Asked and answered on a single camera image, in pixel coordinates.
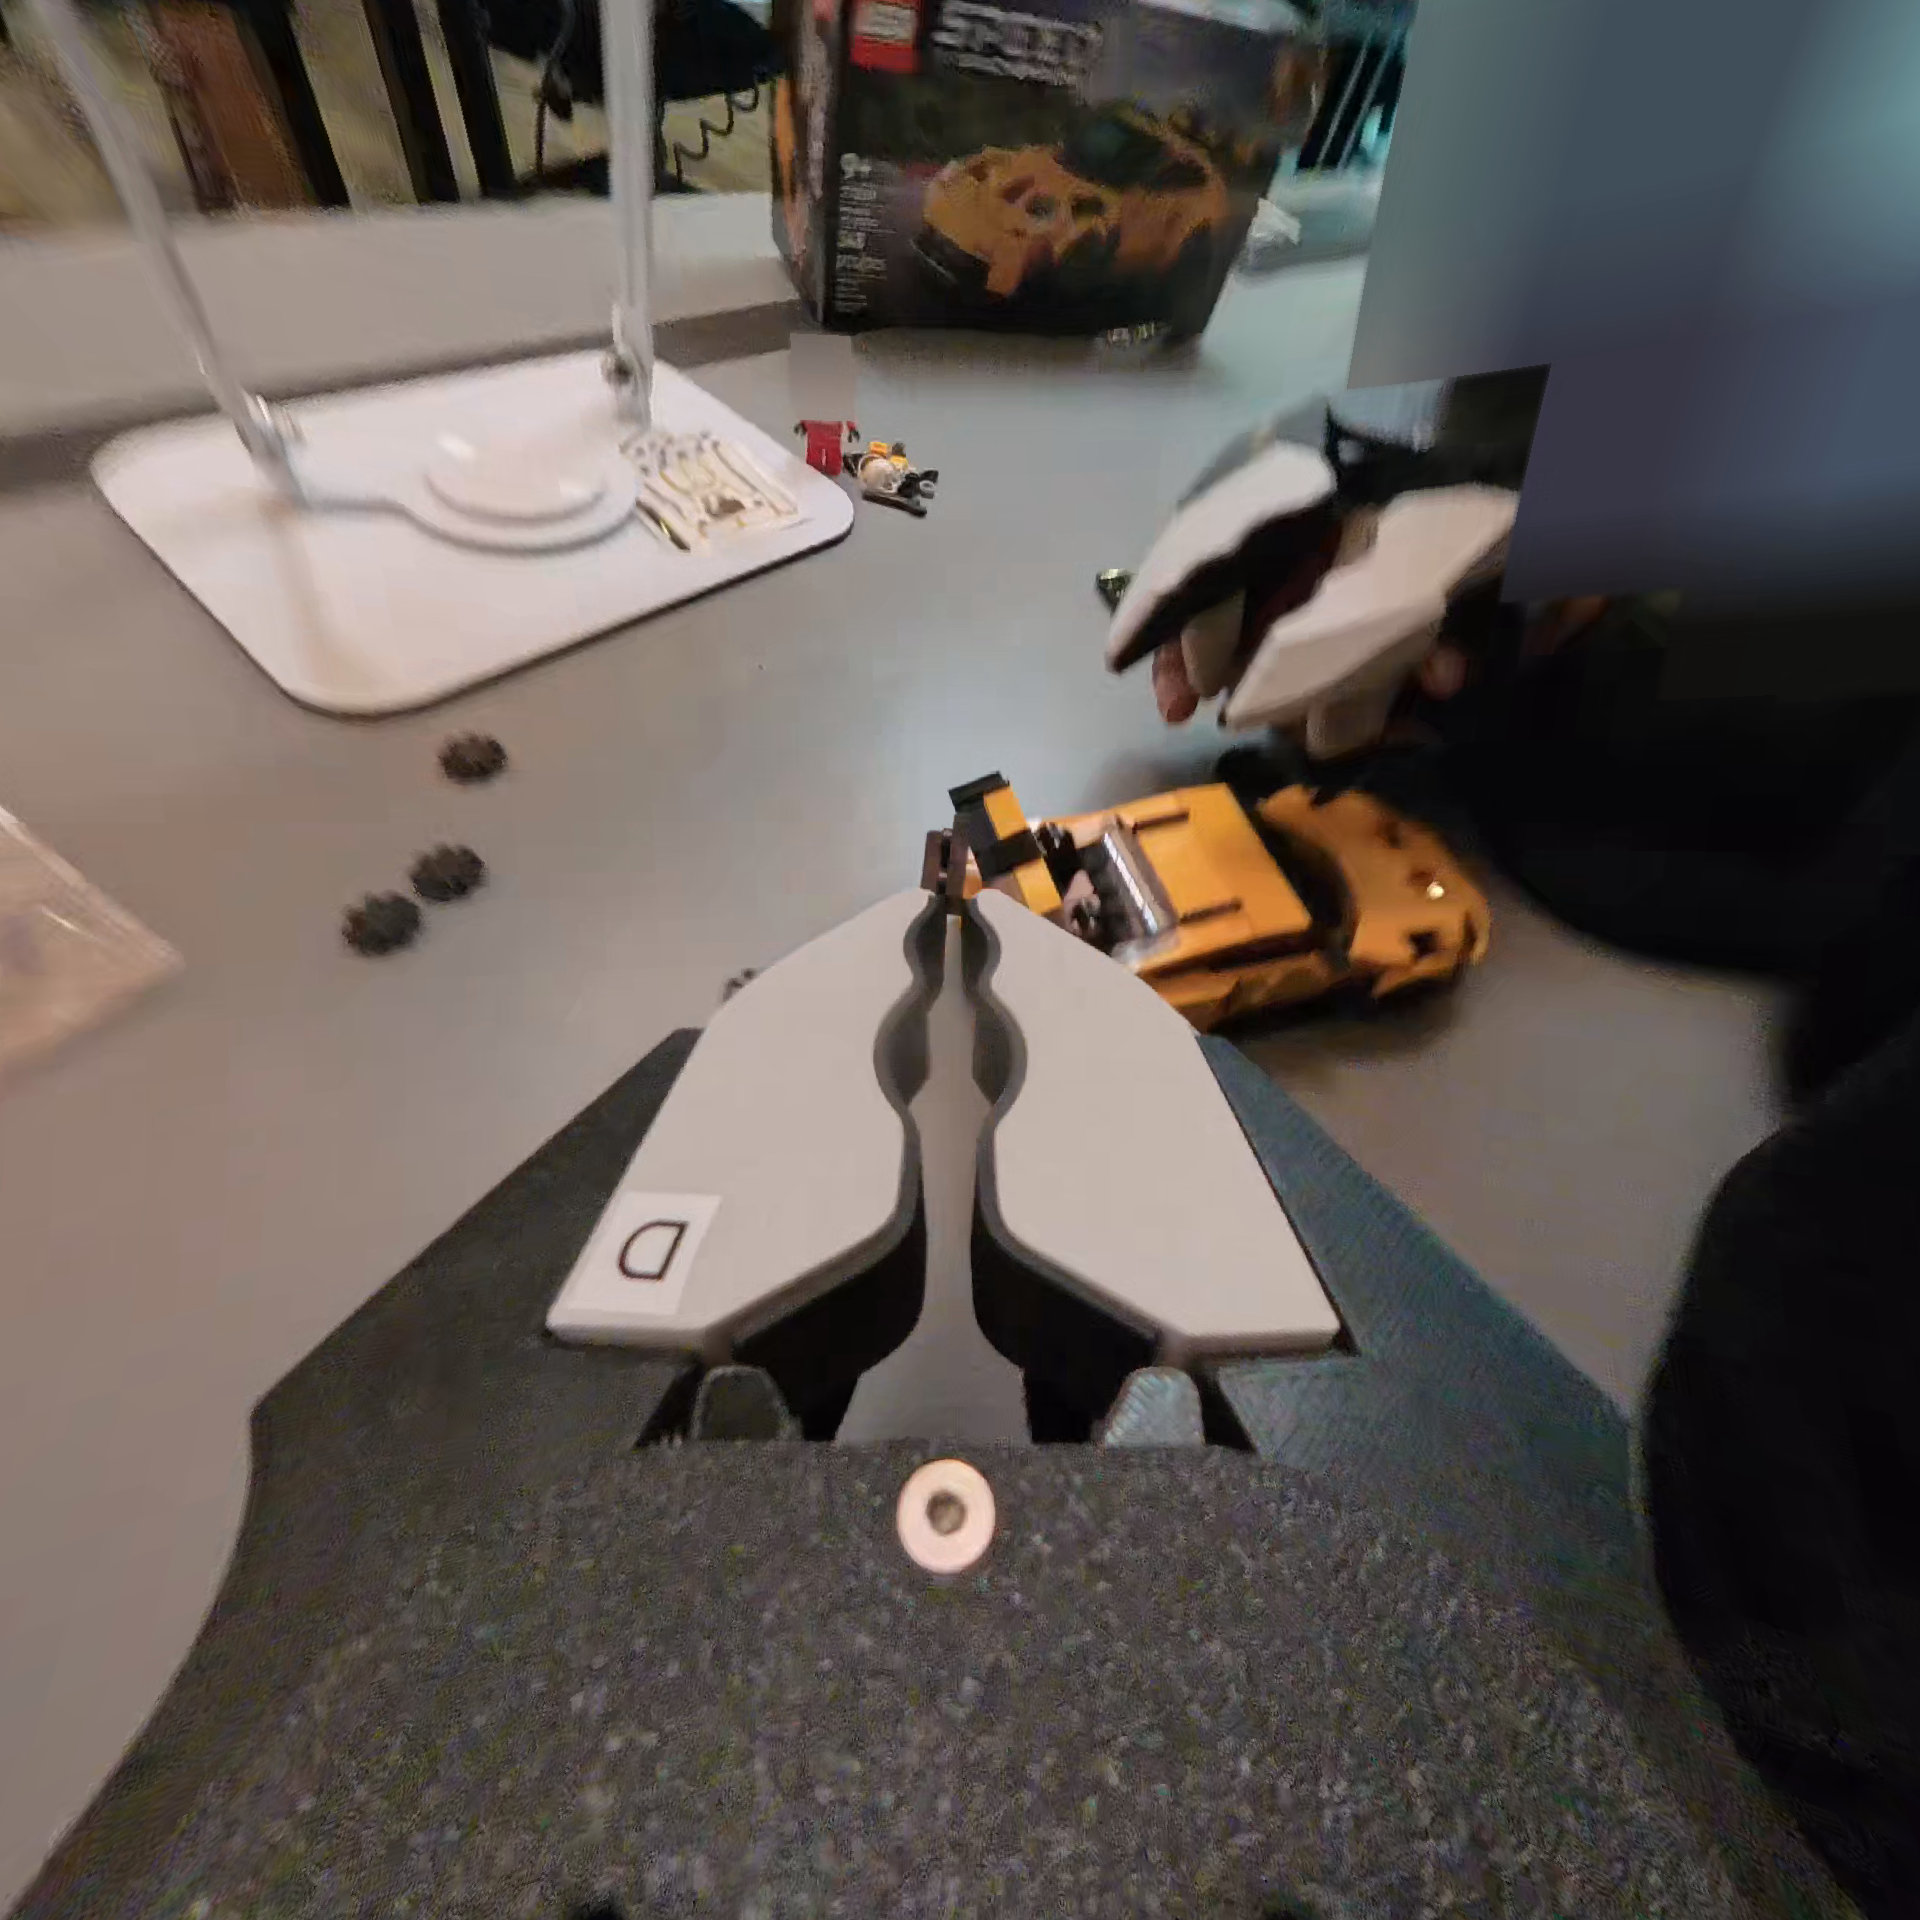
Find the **clear plastic bag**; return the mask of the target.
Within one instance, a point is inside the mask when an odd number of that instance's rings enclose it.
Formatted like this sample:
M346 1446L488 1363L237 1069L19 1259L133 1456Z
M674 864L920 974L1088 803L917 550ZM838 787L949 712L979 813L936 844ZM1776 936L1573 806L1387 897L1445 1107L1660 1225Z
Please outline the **clear plastic bag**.
M2 811L2 1077L123 1016L183 957Z

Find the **person's right forearm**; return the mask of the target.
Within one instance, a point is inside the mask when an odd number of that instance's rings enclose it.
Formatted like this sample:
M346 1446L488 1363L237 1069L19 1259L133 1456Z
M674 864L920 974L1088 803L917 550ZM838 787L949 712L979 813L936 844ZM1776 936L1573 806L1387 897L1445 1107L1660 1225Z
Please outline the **person's right forearm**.
M1810 1086L1916 1021L1916 600L1618 603L1508 656L1454 745L1488 854L1631 953L1781 978Z

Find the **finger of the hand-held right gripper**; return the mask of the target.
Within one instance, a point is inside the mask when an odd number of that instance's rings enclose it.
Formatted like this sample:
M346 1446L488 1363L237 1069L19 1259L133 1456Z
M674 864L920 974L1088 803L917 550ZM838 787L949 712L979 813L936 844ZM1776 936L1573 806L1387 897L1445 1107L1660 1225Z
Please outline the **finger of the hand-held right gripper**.
M1299 608L1331 573L1342 539L1338 474L1295 441L1270 441L1190 491L1159 528L1119 594L1104 666L1119 676L1197 617Z
M1454 602L1503 572L1517 491L1406 491L1362 550L1260 638L1223 728L1300 739L1314 761L1371 749L1430 656Z

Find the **white desk stand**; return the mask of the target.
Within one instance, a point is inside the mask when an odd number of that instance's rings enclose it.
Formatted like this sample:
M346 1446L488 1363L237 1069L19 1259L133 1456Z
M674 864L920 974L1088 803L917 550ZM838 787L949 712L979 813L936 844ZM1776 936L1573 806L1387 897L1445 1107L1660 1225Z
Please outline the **white desk stand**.
M215 418L94 458L106 502L300 706L406 714L843 541L848 491L655 360L653 8L602 4L613 306L599 353L267 403L219 344L74 4L36 4ZM803 510L684 555L632 510L619 441L708 427Z

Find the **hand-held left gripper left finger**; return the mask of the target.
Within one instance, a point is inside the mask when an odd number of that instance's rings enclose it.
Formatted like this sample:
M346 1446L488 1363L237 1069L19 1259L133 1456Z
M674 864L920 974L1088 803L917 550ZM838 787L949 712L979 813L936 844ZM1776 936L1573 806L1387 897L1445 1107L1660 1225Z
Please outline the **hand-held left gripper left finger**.
M544 1329L715 1363L893 1252L920 1202L910 1112L942 909L903 889L711 1016Z

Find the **lego sticker sheet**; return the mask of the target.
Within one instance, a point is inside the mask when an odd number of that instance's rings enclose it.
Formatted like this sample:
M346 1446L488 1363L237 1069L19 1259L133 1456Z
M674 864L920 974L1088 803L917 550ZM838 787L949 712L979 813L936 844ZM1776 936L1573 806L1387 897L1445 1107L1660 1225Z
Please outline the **lego sticker sheet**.
M708 427L632 429L616 453L638 518L684 555L803 521L799 502L740 443Z

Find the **lego set box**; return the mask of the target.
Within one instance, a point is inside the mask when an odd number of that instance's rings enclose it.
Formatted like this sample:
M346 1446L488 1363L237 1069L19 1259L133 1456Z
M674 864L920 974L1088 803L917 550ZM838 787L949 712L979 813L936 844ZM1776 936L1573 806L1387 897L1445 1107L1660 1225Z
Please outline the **lego set box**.
M1318 105L1318 4L771 4L772 235L824 330L1199 333Z

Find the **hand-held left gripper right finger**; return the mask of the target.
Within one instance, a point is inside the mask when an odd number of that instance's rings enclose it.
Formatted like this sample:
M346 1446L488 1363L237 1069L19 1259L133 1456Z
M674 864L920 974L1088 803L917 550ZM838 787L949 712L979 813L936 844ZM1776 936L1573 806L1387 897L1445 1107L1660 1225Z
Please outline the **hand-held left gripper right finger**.
M1008 897L967 913L1004 1084L975 1198L996 1243L1163 1363L1310 1356L1339 1317L1196 1029Z

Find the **yellow lego car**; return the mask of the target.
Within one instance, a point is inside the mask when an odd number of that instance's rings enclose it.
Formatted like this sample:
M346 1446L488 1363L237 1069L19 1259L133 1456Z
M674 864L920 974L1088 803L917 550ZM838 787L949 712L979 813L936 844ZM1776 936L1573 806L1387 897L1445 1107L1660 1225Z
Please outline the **yellow lego car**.
M1141 978L1192 1029L1459 984L1492 942L1445 840L1364 790L1188 785L1074 817L1000 776L959 785L979 892L1000 892Z

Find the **pile of small lego parts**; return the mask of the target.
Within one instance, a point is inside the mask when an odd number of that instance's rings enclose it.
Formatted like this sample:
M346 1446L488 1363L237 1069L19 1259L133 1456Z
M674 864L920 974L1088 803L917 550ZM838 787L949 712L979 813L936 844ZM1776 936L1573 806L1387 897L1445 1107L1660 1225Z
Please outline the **pile of small lego parts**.
M928 517L942 474L907 458L900 441L867 441L843 450L843 475L868 505Z

